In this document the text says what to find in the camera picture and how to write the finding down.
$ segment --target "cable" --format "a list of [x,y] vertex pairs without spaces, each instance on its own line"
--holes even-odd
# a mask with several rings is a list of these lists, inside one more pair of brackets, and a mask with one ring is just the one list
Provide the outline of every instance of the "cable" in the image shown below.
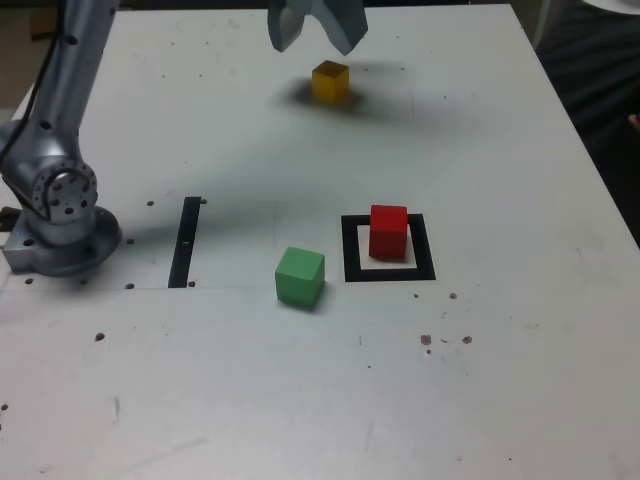
[[31,96],[29,97],[29,102],[27,103],[27,108],[24,111],[24,115],[20,120],[18,126],[11,132],[11,136],[7,141],[7,144],[4,146],[2,151],[0,152],[0,169],[2,168],[2,163],[4,162],[5,157],[9,154],[9,151],[16,143],[23,130],[27,126],[27,122],[31,117],[31,112],[33,110],[33,105],[36,103],[36,97],[38,96],[38,92],[40,91],[40,87],[42,85],[42,80],[44,79],[44,75],[47,72],[47,68],[49,67],[49,63],[51,62],[51,57],[53,57],[53,52],[56,47],[56,43],[58,41],[62,41],[64,38],[64,18],[65,18],[65,7],[66,0],[58,0],[58,12],[56,14],[56,30],[53,34],[53,38],[51,39],[51,43],[49,44],[49,48],[47,49],[47,54],[44,57],[44,62],[42,62],[42,66],[40,67],[40,71],[38,72],[38,76],[36,77],[36,81],[33,84],[33,89],[31,90]]

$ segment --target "yellow cube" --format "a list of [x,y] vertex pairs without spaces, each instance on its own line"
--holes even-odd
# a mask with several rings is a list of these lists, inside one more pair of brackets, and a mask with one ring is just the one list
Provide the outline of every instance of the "yellow cube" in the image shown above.
[[349,93],[349,67],[327,60],[311,76],[313,96],[327,103],[340,103]]

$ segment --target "dark background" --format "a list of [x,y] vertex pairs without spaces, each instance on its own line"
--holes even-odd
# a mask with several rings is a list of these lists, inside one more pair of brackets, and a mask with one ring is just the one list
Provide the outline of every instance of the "dark background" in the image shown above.
[[[122,7],[145,10],[266,8],[268,0],[122,0]],[[402,7],[416,5],[463,5],[464,0],[364,0],[366,7]],[[472,4],[508,3],[504,0],[472,0]],[[0,7],[53,6],[55,0],[0,0]]]

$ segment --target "wooden cube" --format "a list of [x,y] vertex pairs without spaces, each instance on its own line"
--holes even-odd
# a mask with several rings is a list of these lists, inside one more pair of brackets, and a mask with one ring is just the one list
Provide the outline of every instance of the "wooden cube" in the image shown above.
[[380,259],[404,258],[407,253],[409,214],[407,207],[371,207],[369,256]]
[[324,287],[324,255],[289,247],[276,269],[276,293],[281,302],[312,308]]
[[349,93],[349,67],[327,60],[312,74],[313,96],[325,103],[340,103]]

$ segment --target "white square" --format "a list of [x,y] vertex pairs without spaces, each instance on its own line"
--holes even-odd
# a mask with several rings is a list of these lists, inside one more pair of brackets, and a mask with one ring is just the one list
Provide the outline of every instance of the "white square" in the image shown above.
[[391,261],[379,260],[369,256],[369,225],[358,225],[358,247],[360,250],[361,270],[397,270],[418,268],[416,254],[413,251],[413,241],[411,240],[411,229],[407,234],[407,254],[404,260],[393,259]]

